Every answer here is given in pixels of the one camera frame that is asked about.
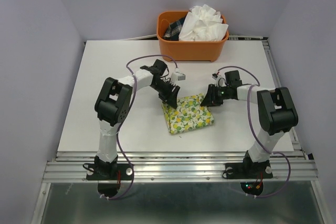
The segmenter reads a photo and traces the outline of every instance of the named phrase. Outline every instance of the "white tabletop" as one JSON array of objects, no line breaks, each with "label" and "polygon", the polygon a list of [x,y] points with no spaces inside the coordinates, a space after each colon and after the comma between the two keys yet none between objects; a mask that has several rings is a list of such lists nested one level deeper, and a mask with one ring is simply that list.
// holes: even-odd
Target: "white tabletop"
[{"label": "white tabletop", "polygon": [[[143,41],[88,41],[72,94],[58,151],[95,152],[99,144],[99,124],[94,105],[107,77],[128,76],[126,63],[136,57],[159,54],[159,42]],[[140,66],[151,66],[155,58],[131,64],[133,71]],[[173,63],[167,63],[171,71]],[[214,83],[211,74],[218,68],[237,65],[251,71],[261,86],[273,88],[274,82],[261,41],[227,41],[216,62],[178,62],[186,80],[178,82],[179,97],[206,93]],[[240,71],[243,83],[254,83],[252,77]],[[127,152],[244,152],[253,142],[247,120],[246,102],[226,100],[220,107],[210,108],[215,123],[191,132],[171,135],[167,130],[158,93],[150,87],[137,92],[135,103],[120,132],[120,141]],[[251,105],[256,132],[260,130],[257,106]],[[293,151],[287,133],[275,151]]]}]

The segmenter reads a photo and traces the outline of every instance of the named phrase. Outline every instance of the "floral fabric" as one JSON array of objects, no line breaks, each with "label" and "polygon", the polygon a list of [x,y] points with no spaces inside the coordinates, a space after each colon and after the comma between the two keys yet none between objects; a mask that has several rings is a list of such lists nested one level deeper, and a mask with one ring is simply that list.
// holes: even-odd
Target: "floral fabric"
[{"label": "floral fabric", "polygon": [[177,109],[162,103],[162,109],[171,134],[192,131],[214,123],[214,117],[207,107],[201,107],[204,94],[177,99]]}]

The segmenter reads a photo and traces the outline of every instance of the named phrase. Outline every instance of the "cable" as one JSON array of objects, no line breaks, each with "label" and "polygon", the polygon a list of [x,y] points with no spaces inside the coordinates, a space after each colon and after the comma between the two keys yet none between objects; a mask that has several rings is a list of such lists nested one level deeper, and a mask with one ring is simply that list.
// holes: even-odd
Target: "cable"
[{"label": "cable", "polygon": [[[133,78],[134,78],[134,86],[133,86],[133,97],[132,97],[132,101],[131,101],[131,104],[129,106],[129,111],[131,110],[132,106],[133,106],[133,103],[134,103],[134,99],[135,99],[135,95],[137,94],[136,90],[137,90],[137,80],[136,80],[136,77],[134,76],[134,72],[133,70],[129,67],[129,64],[136,61],[136,60],[140,60],[140,59],[144,59],[144,58],[150,58],[150,57],[167,57],[167,58],[170,58],[174,63],[175,63],[175,66],[177,68],[177,63],[176,61],[171,57],[171,56],[168,56],[168,55],[147,55],[147,56],[142,56],[142,57],[138,57],[138,58],[135,58],[133,60],[130,60],[127,64],[126,64],[126,68],[131,72]],[[124,156],[124,158],[126,159],[126,161],[129,163],[129,165],[131,166],[131,169],[132,169],[132,180],[131,180],[131,183],[130,185],[128,186],[128,188],[119,196],[116,196],[116,197],[113,197],[113,198],[107,198],[105,197],[106,199],[108,200],[116,200],[116,199],[121,199],[124,195],[126,195],[128,193],[128,191],[131,189],[132,185],[133,185],[133,182],[134,182],[134,166],[133,164],[131,163],[131,161],[129,160],[129,158],[126,156],[126,153],[124,152],[124,150],[122,149],[121,145],[120,145],[120,141],[119,141],[119,132],[120,132],[120,129],[121,129],[121,126],[123,125],[123,122],[119,125],[118,127],[118,130],[117,130],[117,134],[116,134],[116,138],[117,138],[117,145],[119,147],[119,150],[120,152],[122,153],[122,155]]]},{"label": "cable", "polygon": [[254,74],[252,74],[250,71],[246,70],[245,68],[242,68],[242,67],[238,67],[238,66],[226,66],[226,67],[222,67],[222,68],[219,68],[218,69],[218,72],[221,71],[222,69],[226,69],[226,68],[238,68],[248,74],[250,74],[256,81],[257,81],[257,85],[251,85],[248,89],[248,92],[247,92],[247,118],[248,118],[248,124],[250,126],[250,129],[251,129],[251,132],[252,132],[252,135],[254,137],[254,139],[257,141],[257,143],[261,146],[261,148],[264,149],[265,152],[267,152],[268,154],[279,154],[281,155],[282,157],[285,158],[285,160],[287,161],[287,164],[288,164],[288,175],[287,175],[287,178],[286,178],[286,181],[285,183],[283,184],[283,186],[281,186],[277,191],[275,191],[274,193],[271,193],[271,194],[267,194],[267,195],[261,195],[261,196],[256,196],[254,195],[253,197],[255,198],[268,198],[268,197],[271,197],[271,196],[274,196],[276,194],[278,194],[279,192],[281,192],[287,185],[288,185],[288,181],[289,181],[289,178],[290,178],[290,174],[291,174],[291,166],[290,166],[290,162],[289,162],[289,159],[288,157],[282,153],[282,152],[270,152],[268,149],[266,149],[266,147],[264,147],[264,145],[260,142],[260,140],[258,139],[254,129],[253,129],[253,125],[252,125],[252,120],[251,120],[251,111],[250,111],[250,96],[251,96],[251,91],[252,91],[252,88],[254,86],[260,86],[260,81],[258,80],[257,77],[255,77]]},{"label": "cable", "polygon": [[222,79],[224,80],[225,86],[227,86],[225,78],[224,77],[220,77],[220,79],[218,80],[218,86],[220,86],[221,88],[224,87],[224,86],[220,85],[220,80],[222,80]]},{"label": "cable", "polygon": [[121,186],[121,172],[120,172],[120,170],[119,170],[118,173],[117,173],[117,184],[118,184],[119,186]]},{"label": "cable", "polygon": [[166,77],[169,75],[169,68],[167,68],[168,73],[165,76],[162,76],[161,79],[166,79]]},{"label": "cable", "polygon": [[257,176],[257,180],[254,182],[254,184],[258,183],[258,180],[259,180],[259,175]]},{"label": "cable", "polygon": [[262,180],[263,180],[262,172],[260,172],[260,176],[261,176],[261,180],[260,180],[259,185],[256,186],[257,189],[259,189],[259,188],[261,187],[261,184],[263,183],[263,181],[262,181]]},{"label": "cable", "polygon": [[84,168],[85,170],[88,170],[89,172],[94,173],[94,170],[93,170],[93,169],[90,169],[89,167],[86,167],[86,165],[89,165],[89,163],[84,163],[84,164],[83,164],[83,168]]}]

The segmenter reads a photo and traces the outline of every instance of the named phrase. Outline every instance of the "glass panel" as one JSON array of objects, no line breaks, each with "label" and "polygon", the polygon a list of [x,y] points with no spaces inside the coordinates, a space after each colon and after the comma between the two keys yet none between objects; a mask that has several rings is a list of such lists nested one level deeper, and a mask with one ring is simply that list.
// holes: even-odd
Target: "glass panel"
[{"label": "glass panel", "polygon": [[[265,195],[282,183],[264,185]],[[53,184],[42,223],[323,223],[310,182],[266,199],[233,189],[240,184],[135,184],[125,199],[107,201],[96,184]]]}]

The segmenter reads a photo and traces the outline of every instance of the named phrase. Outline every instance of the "plastic bin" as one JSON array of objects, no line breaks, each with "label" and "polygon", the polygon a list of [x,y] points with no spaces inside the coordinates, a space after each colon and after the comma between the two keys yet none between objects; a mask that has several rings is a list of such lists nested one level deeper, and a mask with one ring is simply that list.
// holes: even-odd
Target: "plastic bin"
[{"label": "plastic bin", "polygon": [[188,11],[170,11],[159,15],[156,27],[156,35],[159,39],[160,51],[163,55],[169,55],[175,60],[184,61],[215,61],[221,55],[223,45],[229,38],[229,31],[226,32],[221,41],[170,41],[163,39],[163,36],[170,23],[185,17]]}]

